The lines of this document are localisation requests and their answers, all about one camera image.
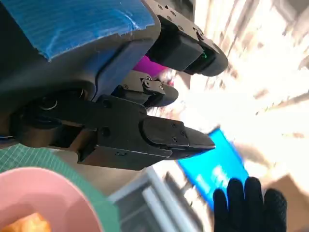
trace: blue tape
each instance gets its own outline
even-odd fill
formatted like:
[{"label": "blue tape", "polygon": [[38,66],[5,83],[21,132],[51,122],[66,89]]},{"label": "blue tape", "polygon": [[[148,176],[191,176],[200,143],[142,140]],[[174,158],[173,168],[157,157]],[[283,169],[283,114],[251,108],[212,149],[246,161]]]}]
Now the blue tape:
[{"label": "blue tape", "polygon": [[51,60],[105,36],[154,25],[140,0],[0,0],[41,54]]}]

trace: black glove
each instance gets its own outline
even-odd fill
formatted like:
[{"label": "black glove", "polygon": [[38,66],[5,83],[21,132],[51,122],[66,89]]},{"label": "black glove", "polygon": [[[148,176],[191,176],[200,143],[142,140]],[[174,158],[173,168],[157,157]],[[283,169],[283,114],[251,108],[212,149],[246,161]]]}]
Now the black glove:
[{"label": "black glove", "polygon": [[217,189],[214,200],[214,232],[286,232],[286,199],[277,190],[266,191],[264,201],[260,181],[246,180],[245,188],[237,179],[225,194]]}]

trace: magenta object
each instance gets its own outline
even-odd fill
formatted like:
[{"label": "magenta object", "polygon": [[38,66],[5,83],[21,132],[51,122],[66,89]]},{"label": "magenta object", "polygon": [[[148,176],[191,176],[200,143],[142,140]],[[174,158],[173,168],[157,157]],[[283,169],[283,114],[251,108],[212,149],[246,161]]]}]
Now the magenta object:
[{"label": "magenta object", "polygon": [[167,67],[152,62],[147,56],[144,56],[134,67],[133,70],[144,72],[149,74],[151,77],[155,78],[162,71],[164,71]]},{"label": "magenta object", "polygon": [[103,232],[89,201],[65,177],[34,167],[1,173],[0,229],[35,212],[53,232]]}]

